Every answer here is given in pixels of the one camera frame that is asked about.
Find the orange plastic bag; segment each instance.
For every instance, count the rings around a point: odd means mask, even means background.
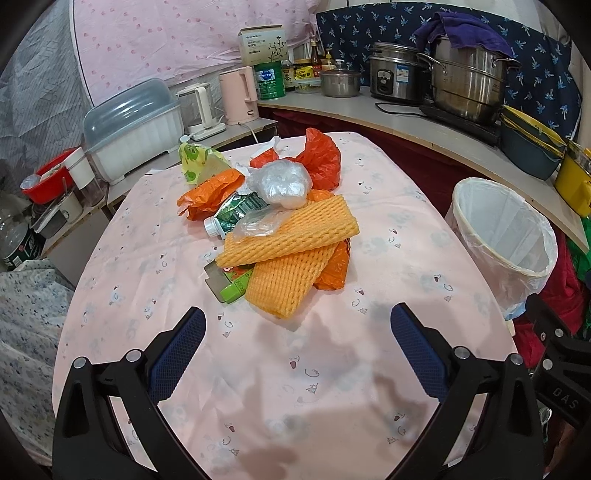
[[[235,168],[229,168],[204,181],[193,190],[189,190],[177,200],[177,206],[183,207],[179,216],[187,210],[189,220],[199,220],[217,212],[220,205],[240,185],[244,183],[244,175]]]
[[[332,196],[333,194],[326,190],[311,190],[306,198],[312,202],[321,202]],[[335,253],[330,257],[328,264],[314,282],[315,288],[318,290],[340,290],[344,288],[350,253],[351,240],[347,239],[339,242]]]
[[[274,148],[270,148],[269,150],[261,153],[258,157],[253,158],[251,160],[251,167],[261,168],[263,165],[275,160],[279,160],[279,155],[277,155],[277,152]]]
[[[277,152],[270,148],[251,160],[251,167],[278,160]],[[287,157],[305,166],[312,178],[312,188],[316,190],[334,190],[340,182],[340,150],[332,138],[315,128],[306,129],[306,146],[296,158]]]

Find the pot lid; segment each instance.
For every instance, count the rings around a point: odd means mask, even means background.
[[[92,153],[124,133],[180,105],[160,79],[150,79],[95,106],[84,117],[85,151]]]
[[[321,77],[361,77],[361,74],[354,70],[322,70],[319,73]]]
[[[395,59],[392,57],[374,57],[374,56],[370,56],[369,57],[370,60],[381,60],[381,61],[391,61],[393,63],[399,63],[401,65],[409,65],[412,67],[419,67],[421,69],[425,69],[425,65],[421,64],[417,61],[410,61],[410,60],[403,60],[403,59]]]
[[[374,50],[385,50],[391,52],[400,52],[400,53],[418,53],[418,50],[413,47],[407,47],[405,45],[398,45],[397,43],[386,43],[386,42],[376,42],[374,43]]]

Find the pink kettle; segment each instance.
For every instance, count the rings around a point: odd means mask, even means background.
[[[252,67],[241,67],[221,73],[219,80],[228,125],[251,122],[259,118]]]

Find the power cord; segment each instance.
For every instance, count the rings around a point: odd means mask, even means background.
[[[389,115],[408,115],[408,116],[418,116],[420,118],[426,118],[425,115],[423,115],[421,113],[416,113],[416,112],[390,112],[388,110],[383,109],[382,105],[391,105],[391,106],[396,106],[396,105],[394,103],[388,103],[388,102],[376,102],[375,103],[376,108],[380,112],[388,113]]]
[[[256,142],[256,143],[260,143],[260,142],[258,141],[258,138],[256,137],[255,131],[254,131],[254,130],[251,128],[251,126],[250,126],[250,125],[248,125],[248,124],[242,124],[242,123],[240,123],[240,122],[238,122],[238,125],[240,125],[240,126],[242,126],[242,127],[246,127],[246,128],[248,128],[248,129],[251,131],[251,133],[252,133],[252,136],[253,136],[253,138],[255,139],[255,142]]]

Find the cardboard box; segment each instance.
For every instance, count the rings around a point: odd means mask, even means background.
[[[238,34],[240,55],[244,65],[258,65],[286,60],[287,42],[281,25],[243,28]]]

